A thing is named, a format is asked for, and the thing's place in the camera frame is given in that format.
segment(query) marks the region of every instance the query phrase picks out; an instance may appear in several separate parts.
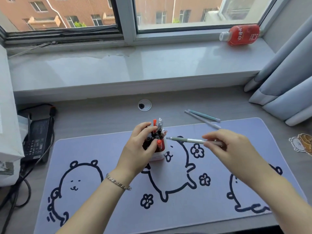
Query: left hand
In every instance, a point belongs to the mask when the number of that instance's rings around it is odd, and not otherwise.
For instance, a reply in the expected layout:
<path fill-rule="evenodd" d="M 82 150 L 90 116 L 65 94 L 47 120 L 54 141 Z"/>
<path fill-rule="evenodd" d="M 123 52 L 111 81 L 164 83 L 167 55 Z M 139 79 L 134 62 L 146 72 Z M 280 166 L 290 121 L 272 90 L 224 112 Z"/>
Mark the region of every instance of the left hand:
<path fill-rule="evenodd" d="M 142 147 L 148 134 L 157 129 L 157 126 L 150 125 L 151 122 L 143 122 L 134 128 L 116 166 L 117 170 L 127 173 L 132 178 L 143 171 L 157 149 L 156 139 L 153 140 L 147 150 Z"/>

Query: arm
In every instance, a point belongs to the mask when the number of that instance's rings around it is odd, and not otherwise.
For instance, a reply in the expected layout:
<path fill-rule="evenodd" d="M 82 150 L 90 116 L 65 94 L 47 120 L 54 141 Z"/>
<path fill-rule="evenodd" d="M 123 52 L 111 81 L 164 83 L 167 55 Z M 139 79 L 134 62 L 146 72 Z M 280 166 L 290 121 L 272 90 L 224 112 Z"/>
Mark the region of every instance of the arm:
<path fill-rule="evenodd" d="M 270 167 L 247 137 L 229 130 L 218 130 L 203 138 L 219 139 L 227 145 L 221 149 L 208 141 L 204 143 L 231 173 L 269 205 L 284 233 L 312 233 L 312 207 Z"/>
<path fill-rule="evenodd" d="M 120 155 L 116 168 L 110 172 L 111 177 L 125 186 L 129 186 L 135 176 L 145 168 L 157 148 L 156 140 L 147 150 L 142 147 L 147 135 L 157 129 L 157 126 L 146 128 L 150 124 L 150 122 L 145 122 L 135 127 Z M 103 234 L 123 193 L 123 188 L 105 178 L 90 198 L 56 234 Z"/>

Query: drainpipe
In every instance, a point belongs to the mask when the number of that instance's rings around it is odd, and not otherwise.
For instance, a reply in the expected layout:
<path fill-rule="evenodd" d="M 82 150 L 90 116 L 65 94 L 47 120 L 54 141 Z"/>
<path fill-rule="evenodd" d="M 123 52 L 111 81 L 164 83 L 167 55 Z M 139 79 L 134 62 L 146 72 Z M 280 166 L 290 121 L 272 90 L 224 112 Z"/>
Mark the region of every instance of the drainpipe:
<path fill-rule="evenodd" d="M 67 25 L 65 24 L 64 20 L 62 19 L 62 16 L 60 15 L 60 13 L 51 6 L 49 0 L 46 0 L 46 1 L 49 4 L 50 8 L 58 14 L 58 16 L 60 17 L 61 21 L 63 22 L 65 28 L 67 28 Z"/>
<path fill-rule="evenodd" d="M 173 22 L 174 22 L 174 11 L 172 13 L 172 22 L 171 23 L 173 23 Z"/>

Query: gray curtain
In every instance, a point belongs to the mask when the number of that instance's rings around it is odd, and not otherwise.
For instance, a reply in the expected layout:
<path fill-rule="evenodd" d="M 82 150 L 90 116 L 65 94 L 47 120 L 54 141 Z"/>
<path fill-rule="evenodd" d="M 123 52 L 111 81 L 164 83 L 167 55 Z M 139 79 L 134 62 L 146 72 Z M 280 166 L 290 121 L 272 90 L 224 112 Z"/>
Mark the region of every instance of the gray curtain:
<path fill-rule="evenodd" d="M 312 116 L 312 16 L 244 91 L 259 86 L 249 102 L 263 105 L 264 110 L 288 125 Z"/>

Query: mouse pad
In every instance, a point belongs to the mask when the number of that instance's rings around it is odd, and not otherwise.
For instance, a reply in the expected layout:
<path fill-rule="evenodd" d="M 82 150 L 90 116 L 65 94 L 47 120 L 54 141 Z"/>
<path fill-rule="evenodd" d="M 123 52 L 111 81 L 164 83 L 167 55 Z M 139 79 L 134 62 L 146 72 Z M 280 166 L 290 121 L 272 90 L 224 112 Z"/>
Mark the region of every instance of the mouse pad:
<path fill-rule="evenodd" d="M 260 155 L 307 200 L 260 118 L 223 121 L 247 136 Z M 207 124 L 167 127 L 167 136 L 201 139 Z M 131 132 L 55 143 L 35 234 L 53 234 L 113 170 Z M 201 144 L 167 141 L 164 160 L 150 162 L 117 204 L 105 234 L 134 234 L 271 213 L 268 205 Z"/>

